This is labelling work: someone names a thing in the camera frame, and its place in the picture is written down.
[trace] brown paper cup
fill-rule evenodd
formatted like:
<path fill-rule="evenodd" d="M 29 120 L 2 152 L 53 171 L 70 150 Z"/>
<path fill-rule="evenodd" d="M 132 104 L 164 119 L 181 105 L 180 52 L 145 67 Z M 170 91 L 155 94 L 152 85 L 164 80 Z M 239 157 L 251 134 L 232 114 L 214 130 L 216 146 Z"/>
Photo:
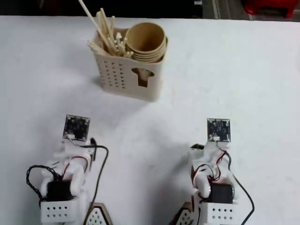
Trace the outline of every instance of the brown paper cup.
<path fill-rule="evenodd" d="M 165 45 L 165 32 L 155 23 L 139 23 L 126 32 L 127 46 L 143 55 L 157 53 Z"/>

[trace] wire bundle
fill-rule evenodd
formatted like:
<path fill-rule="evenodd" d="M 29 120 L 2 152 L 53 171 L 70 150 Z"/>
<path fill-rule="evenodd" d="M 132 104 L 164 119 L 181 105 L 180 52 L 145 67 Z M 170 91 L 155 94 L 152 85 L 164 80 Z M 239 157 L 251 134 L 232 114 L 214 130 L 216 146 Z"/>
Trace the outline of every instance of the wire bundle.
<path fill-rule="evenodd" d="M 98 193 L 98 185 L 99 185 L 99 182 L 100 182 L 100 177 L 101 177 L 103 168 L 104 168 L 104 166 L 105 166 L 106 160 L 107 160 L 107 158 L 108 158 L 109 150 L 108 150 L 107 147 L 105 147 L 105 146 L 103 146 L 103 145 L 97 145 L 96 140 L 95 140 L 94 138 L 91 138 L 91 140 L 90 140 L 91 145 L 79 145 L 79 144 L 76 144 L 73 140 L 71 140 L 71 139 L 69 139 L 69 140 L 70 140 L 71 143 L 72 143 L 73 145 L 75 145 L 76 147 L 86 148 L 86 149 L 94 148 L 94 149 L 95 149 L 95 150 L 94 150 L 94 155 L 93 155 L 93 159 L 94 159 L 94 160 L 96 159 L 97 148 L 102 148 L 102 149 L 105 149 L 105 151 L 106 151 L 106 156 L 105 156 L 105 158 L 104 158 L 103 164 L 102 164 L 102 166 L 101 166 L 101 169 L 100 169 L 100 172 L 99 172 L 99 175 L 98 175 L 98 178 L 97 178 L 97 183 L 96 183 L 95 193 L 94 193 L 93 199 L 92 199 L 92 201 L 91 201 L 91 203 L 90 203 L 88 212 L 87 212 L 87 214 L 86 214 L 86 216 L 85 216 L 85 219 L 84 219 L 84 223 L 83 223 L 83 224 L 86 224 L 86 221 L 87 221 L 87 219 L 88 219 L 88 217 L 89 217 L 89 214 L 90 214 L 90 212 L 91 212 L 92 209 L 93 209 L 93 204 L 94 204 L 94 202 L 95 202 L 95 199 L 96 199 L 96 196 L 97 196 L 97 193 Z M 34 187 L 34 186 L 31 184 L 31 182 L 30 182 L 30 180 L 29 180 L 29 176 L 30 176 L 31 170 L 32 170 L 33 168 L 42 168 L 42 169 L 46 169 L 46 170 L 48 170 L 48 171 L 53 175 L 53 180 L 62 180 L 62 179 L 63 179 L 63 176 L 64 176 L 64 174 L 65 174 L 65 172 L 66 172 L 66 170 L 67 170 L 67 167 L 65 168 L 64 173 L 63 173 L 62 176 L 59 175 L 58 173 L 56 173 L 54 169 L 52 169 L 52 168 L 50 168 L 50 167 L 48 167 L 48 166 L 45 166 L 45 165 L 32 165 L 31 167 L 29 167 L 29 169 L 28 169 L 27 172 L 26 172 L 26 183 L 27 183 L 27 184 L 29 185 L 29 187 L 30 187 L 30 188 L 38 195 L 38 197 L 39 197 L 39 206 L 40 206 L 40 207 L 41 207 L 41 202 L 42 202 L 42 201 L 46 201 L 47 198 L 44 198 L 44 197 L 42 196 L 41 192 L 39 191 L 39 189 L 37 189 L 36 187 Z"/>
<path fill-rule="evenodd" d="M 46 198 L 44 198 L 41 194 L 41 192 L 39 191 L 39 189 L 37 189 L 36 187 L 34 187 L 32 185 L 32 183 L 29 180 L 29 176 L 30 176 L 30 172 L 32 169 L 34 168 L 41 168 L 41 169 L 46 169 L 47 171 L 49 171 L 52 175 L 53 175 L 53 180 L 62 180 L 62 176 L 60 176 L 58 173 L 56 173 L 56 171 L 48 166 L 45 165 L 32 165 L 31 167 L 29 167 L 29 169 L 26 172 L 26 184 L 29 185 L 29 187 L 38 195 L 39 198 L 39 206 L 41 207 L 41 202 L 45 201 Z"/>

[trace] electrical cable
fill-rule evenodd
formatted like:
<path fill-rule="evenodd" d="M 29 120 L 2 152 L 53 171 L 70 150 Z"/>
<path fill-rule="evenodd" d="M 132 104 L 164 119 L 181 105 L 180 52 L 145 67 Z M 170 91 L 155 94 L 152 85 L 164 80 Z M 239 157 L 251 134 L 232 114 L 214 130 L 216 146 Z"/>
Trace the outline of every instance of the electrical cable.
<path fill-rule="evenodd" d="M 95 139 L 93 139 L 93 141 L 92 141 L 92 139 L 91 139 L 91 142 L 94 143 L 94 144 L 92 144 L 92 145 L 79 145 L 79 144 L 74 143 L 71 139 L 69 139 L 69 140 L 71 141 L 71 143 L 73 143 L 73 144 L 74 144 L 75 146 L 77 146 L 77 147 L 86 148 L 86 149 L 95 148 L 95 153 L 94 153 L 94 155 L 96 154 L 97 148 L 102 148 L 102 149 L 105 149 L 105 150 L 106 150 L 106 156 L 105 156 L 105 158 L 104 158 L 103 164 L 102 164 L 102 166 L 101 166 L 101 169 L 100 169 L 100 172 L 99 172 L 99 175 L 98 175 L 98 178 L 97 178 L 97 183 L 96 183 L 95 193 L 94 193 L 93 199 L 92 199 L 92 201 L 91 201 L 91 203 L 90 203 L 88 212 L 87 212 L 87 214 L 86 214 L 86 216 L 85 216 L 85 219 L 84 219 L 84 223 L 83 223 L 83 224 L 85 225 L 86 222 L 87 222 L 87 220 L 88 220 L 89 214 L 90 214 L 90 212 L 91 212 L 91 210 L 92 210 L 92 208 L 93 208 L 93 204 L 94 204 L 94 202 L 95 202 L 96 196 L 97 196 L 98 186 L 99 186 L 99 182 L 100 182 L 100 177 L 101 177 L 103 168 L 104 168 L 104 166 L 105 166 L 106 160 L 107 160 L 107 158 L 108 158 L 109 150 L 108 150 L 107 147 L 105 147 L 105 146 L 103 146 L 103 145 L 97 145 Z"/>
<path fill-rule="evenodd" d="M 249 195 L 249 193 L 247 192 L 247 190 L 241 185 L 241 183 L 239 182 L 239 180 L 235 177 L 235 175 L 233 174 L 233 172 L 230 169 L 231 166 L 231 156 L 229 155 L 229 153 L 226 150 L 221 149 L 220 147 L 218 147 L 221 151 L 224 152 L 224 154 L 228 157 L 229 159 L 229 163 L 228 163 L 228 170 L 232 173 L 233 178 L 235 179 L 235 181 L 238 183 L 238 185 L 243 189 L 243 191 L 245 192 L 245 194 L 247 195 L 247 197 L 249 198 L 251 205 L 252 205 L 252 210 L 249 212 L 249 214 L 246 216 L 246 218 L 244 219 L 244 221 L 241 223 L 241 225 L 245 225 L 245 223 L 248 221 L 248 219 L 250 218 L 250 216 L 254 213 L 255 210 L 255 206 L 254 206 L 254 202 L 251 198 L 251 196 Z"/>
<path fill-rule="evenodd" d="M 52 175 L 53 175 L 53 180 L 62 180 L 62 176 L 60 176 L 58 173 L 56 173 L 56 171 L 48 166 L 45 165 L 32 165 L 31 167 L 29 167 L 29 169 L 26 172 L 26 184 L 38 195 L 39 198 L 39 206 L 41 207 L 41 202 L 44 201 L 46 198 L 43 198 L 41 192 L 39 191 L 39 189 L 37 189 L 36 187 L 34 187 L 32 185 L 32 183 L 29 180 L 29 176 L 30 176 L 30 172 L 32 169 L 34 168 L 41 168 L 41 169 L 46 169 L 47 171 L 49 171 Z"/>
<path fill-rule="evenodd" d="M 206 164 L 206 163 L 203 163 L 203 164 L 201 164 L 200 166 L 198 166 L 197 167 L 197 169 L 195 170 L 195 172 L 194 172 L 194 175 L 192 176 L 192 180 L 194 180 L 194 178 L 195 178 L 195 176 L 196 176 L 196 174 L 197 174 L 197 172 L 198 172 L 198 170 L 200 169 L 200 167 L 203 167 L 203 166 L 208 166 L 209 167 L 209 169 L 210 169 L 210 171 L 211 171 L 211 174 L 212 174 L 212 176 L 210 176 L 209 175 L 209 177 L 211 177 L 212 178 L 212 180 L 214 180 L 215 179 L 215 175 L 214 175 L 214 172 L 213 172 L 213 170 L 212 170 L 212 168 L 211 168 L 211 166 L 210 165 L 208 165 L 208 164 Z"/>

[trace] perforated white box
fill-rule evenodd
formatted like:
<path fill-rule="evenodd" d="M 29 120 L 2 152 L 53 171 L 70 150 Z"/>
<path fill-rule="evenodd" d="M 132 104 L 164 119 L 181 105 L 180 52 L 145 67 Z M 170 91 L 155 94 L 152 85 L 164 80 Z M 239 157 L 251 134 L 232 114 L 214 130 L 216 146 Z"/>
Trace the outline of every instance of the perforated white box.
<path fill-rule="evenodd" d="M 201 204 L 202 224 L 237 225 L 237 205 L 208 203 Z"/>
<path fill-rule="evenodd" d="M 41 202 L 41 221 L 72 222 L 78 219 L 78 198 L 62 202 Z"/>
<path fill-rule="evenodd" d="M 120 32 L 124 37 L 127 30 L 115 28 L 114 33 L 116 35 L 117 32 Z M 97 45 L 103 46 L 103 42 L 97 34 L 93 41 Z M 100 83 L 104 91 L 151 102 L 159 98 L 162 87 L 161 70 L 163 59 L 157 63 L 141 63 L 124 57 L 104 56 L 92 48 L 91 50 L 96 59 L 101 76 Z M 153 76 L 148 78 L 147 87 L 139 85 L 138 76 L 134 72 L 135 69 L 146 69 L 153 73 Z"/>

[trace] paper cup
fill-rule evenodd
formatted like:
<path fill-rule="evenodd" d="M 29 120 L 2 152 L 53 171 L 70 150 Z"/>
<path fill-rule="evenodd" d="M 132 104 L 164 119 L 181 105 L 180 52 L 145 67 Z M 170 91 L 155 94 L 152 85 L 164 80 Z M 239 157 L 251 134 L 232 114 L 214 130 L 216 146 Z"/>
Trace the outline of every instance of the paper cup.
<path fill-rule="evenodd" d="M 166 51 L 166 47 L 162 49 L 162 51 L 160 51 L 160 53 L 154 57 L 137 57 L 135 55 L 132 56 L 132 58 L 134 60 L 140 61 L 140 62 L 144 62 L 144 63 L 152 63 L 152 62 L 156 62 L 157 60 L 159 60 L 161 57 L 163 57 L 163 55 L 165 54 Z"/>
<path fill-rule="evenodd" d="M 127 46 L 139 54 L 157 53 L 165 45 L 165 32 L 155 23 L 139 23 L 126 32 Z"/>
<path fill-rule="evenodd" d="M 148 58 L 155 58 L 156 56 L 162 54 L 162 52 L 164 53 L 166 51 L 166 41 L 165 43 L 160 47 L 160 49 L 157 50 L 157 52 L 155 53 L 151 53 L 151 54 L 140 54 L 140 53 L 136 53 L 134 52 L 134 56 L 137 58 L 141 58 L 141 59 L 148 59 Z"/>

